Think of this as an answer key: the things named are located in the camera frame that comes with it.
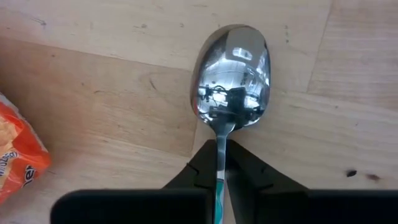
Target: chip bag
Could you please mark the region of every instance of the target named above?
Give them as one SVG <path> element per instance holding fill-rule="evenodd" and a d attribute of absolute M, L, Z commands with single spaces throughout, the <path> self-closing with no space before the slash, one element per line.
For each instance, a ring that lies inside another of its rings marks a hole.
<path fill-rule="evenodd" d="M 0 93 L 0 203 L 49 165 L 49 153 L 30 124 Z"/>

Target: spoon handle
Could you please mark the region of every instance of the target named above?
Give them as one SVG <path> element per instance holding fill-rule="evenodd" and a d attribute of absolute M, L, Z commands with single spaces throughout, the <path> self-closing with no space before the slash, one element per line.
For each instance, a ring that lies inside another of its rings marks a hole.
<path fill-rule="evenodd" d="M 214 224 L 222 224 L 224 216 L 224 186 L 226 135 L 217 136 L 217 185 Z"/>

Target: orange snack packet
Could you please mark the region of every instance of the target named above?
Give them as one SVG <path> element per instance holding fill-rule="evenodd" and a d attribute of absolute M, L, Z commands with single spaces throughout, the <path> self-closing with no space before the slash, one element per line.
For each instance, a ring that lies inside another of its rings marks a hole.
<path fill-rule="evenodd" d="M 0 203 L 49 165 L 49 153 L 30 124 L 0 93 Z"/>

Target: spoon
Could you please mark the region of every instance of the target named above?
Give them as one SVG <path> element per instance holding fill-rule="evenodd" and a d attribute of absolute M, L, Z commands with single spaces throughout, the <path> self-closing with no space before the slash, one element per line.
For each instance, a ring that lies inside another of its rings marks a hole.
<path fill-rule="evenodd" d="M 266 41 L 249 26 L 221 28 L 206 41 L 193 72 L 191 104 L 216 133 L 214 223 L 223 222 L 226 139 L 259 121 L 269 100 L 271 70 Z"/>

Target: wooden table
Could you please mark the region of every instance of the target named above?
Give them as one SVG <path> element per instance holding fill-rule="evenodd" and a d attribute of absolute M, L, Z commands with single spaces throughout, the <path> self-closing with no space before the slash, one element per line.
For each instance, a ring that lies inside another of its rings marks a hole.
<path fill-rule="evenodd" d="M 76 189 L 167 183 L 213 137 L 188 89 L 202 43 L 228 24 L 264 34 L 273 81 L 265 117 L 231 138 L 310 188 L 398 188 L 397 11 L 392 0 L 0 0 L 0 91 L 53 159 L 0 206 L 0 223 L 48 223 Z"/>

